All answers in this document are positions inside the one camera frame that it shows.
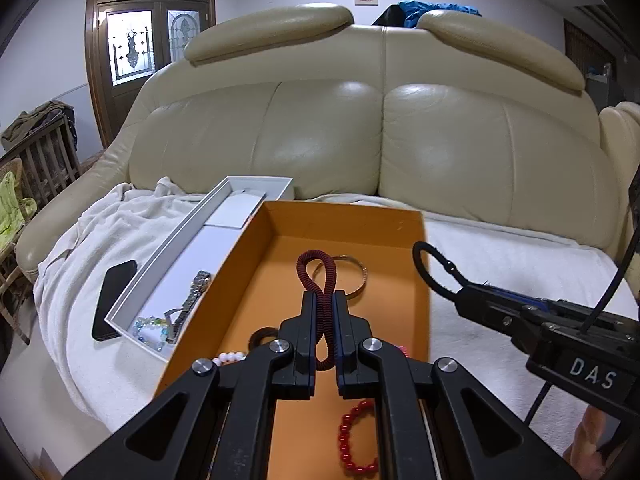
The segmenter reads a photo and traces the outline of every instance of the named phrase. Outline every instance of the door glass panel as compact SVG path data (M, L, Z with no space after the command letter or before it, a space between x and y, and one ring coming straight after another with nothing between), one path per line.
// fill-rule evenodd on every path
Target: door glass panel
M109 14L107 34L114 85L156 71L150 10Z
M171 62L184 57L183 50L189 40L200 33L200 13L197 10L168 10L169 51Z

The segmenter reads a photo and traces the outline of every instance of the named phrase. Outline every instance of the white box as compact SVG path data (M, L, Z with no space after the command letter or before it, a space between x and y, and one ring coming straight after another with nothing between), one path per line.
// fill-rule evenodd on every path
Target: white box
M175 345L161 352L150 348L130 332L138 317L164 317L180 308L199 270L213 278L249 219L264 200L293 200L292 179L281 176L228 176L180 222L138 270L105 320L126 340L156 358L169 361ZM181 334L196 311L196 304Z

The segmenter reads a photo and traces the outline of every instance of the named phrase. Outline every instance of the beige leather sofa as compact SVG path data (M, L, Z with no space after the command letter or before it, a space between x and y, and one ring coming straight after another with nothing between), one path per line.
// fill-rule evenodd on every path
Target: beige leather sofa
M189 192L292 176L299 199L379 194L613 257L629 236L640 132L621 130L622 108L601 126L575 65L513 28L452 11L415 30L366 27L313 4L222 23L185 58L148 80L102 158L27 226L17 257L31 280L113 186L165 175Z

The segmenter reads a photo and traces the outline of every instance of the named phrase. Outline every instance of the gold bangle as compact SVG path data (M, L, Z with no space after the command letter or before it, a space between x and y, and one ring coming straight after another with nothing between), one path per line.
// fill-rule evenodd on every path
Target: gold bangle
M332 256L332 258L334 259L334 261L343 260L345 262L351 262L352 264L356 264L357 266L360 267L360 270L362 271L362 285L360 285L353 292L350 292L349 294L346 295L347 301L352 300L353 298L357 298L360 294L362 294L362 291L364 290L365 285L367 285L367 276L369 275L369 273L367 272L367 267L365 267L360 260L357 260L353 256L349 256L348 254L342 254L341 256ZM311 274L312 280L314 281L316 280L316 276L318 275L318 272L320 272L320 269L322 269L322 267L324 267L324 264L320 262L318 266L314 269L314 272Z

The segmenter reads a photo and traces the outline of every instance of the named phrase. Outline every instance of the yellow-green cloth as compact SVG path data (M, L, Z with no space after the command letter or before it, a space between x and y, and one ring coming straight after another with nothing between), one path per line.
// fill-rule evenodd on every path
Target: yellow-green cloth
M22 205L29 218L32 217L37 208L36 201L33 198L23 198ZM14 239L24 223L25 219L15 195L15 176L8 171L0 182L0 249Z

